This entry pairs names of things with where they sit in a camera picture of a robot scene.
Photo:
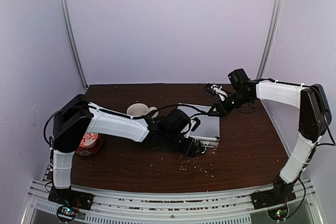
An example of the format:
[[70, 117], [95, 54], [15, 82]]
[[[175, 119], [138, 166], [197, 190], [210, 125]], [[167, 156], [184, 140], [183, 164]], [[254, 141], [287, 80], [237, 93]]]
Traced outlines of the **aluminium poker case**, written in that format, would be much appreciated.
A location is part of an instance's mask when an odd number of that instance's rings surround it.
[[194, 131], [189, 131], [186, 133], [185, 136], [200, 140], [202, 145], [206, 146], [207, 148], [218, 148], [221, 139], [220, 123], [218, 117], [195, 115], [198, 113], [197, 110], [191, 107], [183, 106], [182, 103], [179, 103], [177, 108], [191, 117], [192, 126], [195, 125], [195, 118], [200, 120], [200, 125]]

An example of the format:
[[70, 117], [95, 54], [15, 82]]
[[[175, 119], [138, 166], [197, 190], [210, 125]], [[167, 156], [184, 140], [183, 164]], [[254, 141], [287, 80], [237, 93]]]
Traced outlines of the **white decorated mug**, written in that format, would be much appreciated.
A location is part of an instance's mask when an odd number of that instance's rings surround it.
[[156, 107], [148, 107], [144, 103], [134, 103], [127, 108], [127, 115], [130, 116], [143, 116], [148, 114], [151, 118], [155, 118], [159, 115], [159, 112]]

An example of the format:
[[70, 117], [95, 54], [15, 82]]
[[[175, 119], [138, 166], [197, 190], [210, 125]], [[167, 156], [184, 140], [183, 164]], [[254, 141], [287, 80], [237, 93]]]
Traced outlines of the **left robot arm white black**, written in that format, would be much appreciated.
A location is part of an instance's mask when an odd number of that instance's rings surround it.
[[64, 205], [71, 205], [76, 197], [71, 189], [72, 159], [86, 133], [98, 133], [126, 138], [134, 142], [148, 142], [177, 150], [189, 157], [203, 154], [206, 147], [189, 133], [200, 125], [173, 105], [166, 116], [156, 116], [157, 110], [133, 116], [103, 108], [78, 94], [63, 108], [54, 112], [52, 136], [44, 136], [51, 149], [54, 194]]

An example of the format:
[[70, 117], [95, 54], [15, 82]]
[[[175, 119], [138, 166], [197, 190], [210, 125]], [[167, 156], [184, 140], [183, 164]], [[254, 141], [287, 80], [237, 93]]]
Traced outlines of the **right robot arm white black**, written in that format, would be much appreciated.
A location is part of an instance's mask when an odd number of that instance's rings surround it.
[[291, 154], [273, 182], [269, 199], [279, 204], [293, 193], [293, 186], [310, 164], [326, 133], [330, 133], [332, 115], [322, 85], [282, 82], [272, 78], [250, 79], [244, 69], [232, 71], [228, 78], [233, 90], [226, 92], [218, 84], [207, 84], [205, 89], [217, 96], [208, 115], [226, 117], [233, 110], [256, 100], [286, 106], [298, 112], [298, 136]]

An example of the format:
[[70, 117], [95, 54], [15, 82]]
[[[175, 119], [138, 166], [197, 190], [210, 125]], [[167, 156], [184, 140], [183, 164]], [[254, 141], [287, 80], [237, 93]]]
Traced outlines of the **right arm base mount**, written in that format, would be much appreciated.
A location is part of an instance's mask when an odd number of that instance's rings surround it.
[[267, 215], [272, 221], [283, 221], [289, 217], [289, 202], [296, 199], [292, 191], [284, 195], [276, 195], [273, 189], [260, 191], [251, 194], [251, 202], [254, 209], [267, 209]]

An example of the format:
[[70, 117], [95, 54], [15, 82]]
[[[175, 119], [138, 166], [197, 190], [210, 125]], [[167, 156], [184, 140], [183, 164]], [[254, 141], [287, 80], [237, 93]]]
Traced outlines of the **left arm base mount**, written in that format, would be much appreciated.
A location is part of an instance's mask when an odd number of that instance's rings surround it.
[[48, 200], [57, 203], [56, 217], [64, 223], [74, 221], [82, 214], [82, 210], [90, 210], [94, 195], [80, 191], [51, 191]]

